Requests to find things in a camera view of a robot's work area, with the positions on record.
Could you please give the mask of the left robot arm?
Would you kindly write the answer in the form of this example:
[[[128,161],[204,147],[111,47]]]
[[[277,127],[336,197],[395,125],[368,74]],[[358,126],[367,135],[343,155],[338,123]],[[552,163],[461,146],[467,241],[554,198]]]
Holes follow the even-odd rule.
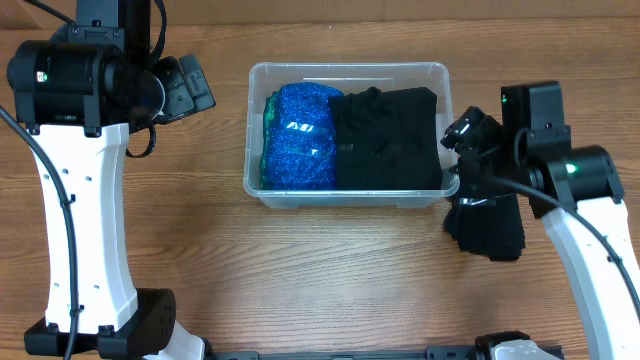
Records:
[[[176,319],[169,289],[138,288],[130,274],[123,173],[138,131],[215,104],[193,55],[167,57],[152,38],[162,1],[92,1],[48,40],[28,40],[7,67],[16,111],[6,123],[31,148],[46,217],[50,286],[45,315],[24,335],[27,353],[68,359],[213,357]]]

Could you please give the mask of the blue sequin glitter cloth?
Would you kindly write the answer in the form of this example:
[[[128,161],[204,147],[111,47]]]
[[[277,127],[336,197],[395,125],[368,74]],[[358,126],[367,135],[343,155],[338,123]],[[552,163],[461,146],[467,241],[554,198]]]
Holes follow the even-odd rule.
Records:
[[[329,101],[343,93],[313,82],[290,83],[266,99],[260,186],[264,190],[336,188],[335,125]]]

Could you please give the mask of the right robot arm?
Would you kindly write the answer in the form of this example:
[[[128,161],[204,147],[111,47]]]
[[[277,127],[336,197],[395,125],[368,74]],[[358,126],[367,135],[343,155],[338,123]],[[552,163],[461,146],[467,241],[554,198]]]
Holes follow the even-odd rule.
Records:
[[[444,133],[460,181],[446,232],[464,252],[517,260],[526,197],[567,273],[590,357],[637,358],[639,264],[610,154],[573,146],[556,81],[506,86],[501,106],[500,119],[470,107]]]

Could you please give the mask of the black garment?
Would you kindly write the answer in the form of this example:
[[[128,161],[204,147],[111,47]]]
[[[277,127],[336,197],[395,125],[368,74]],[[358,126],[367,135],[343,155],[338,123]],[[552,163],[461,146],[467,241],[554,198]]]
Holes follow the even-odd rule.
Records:
[[[329,99],[339,190],[438,190],[437,95],[426,87]]]
[[[495,262],[518,260],[525,248],[525,233],[517,194],[492,187],[456,166],[449,171],[459,176],[460,185],[450,198],[452,208],[443,222],[444,231],[462,252]]]

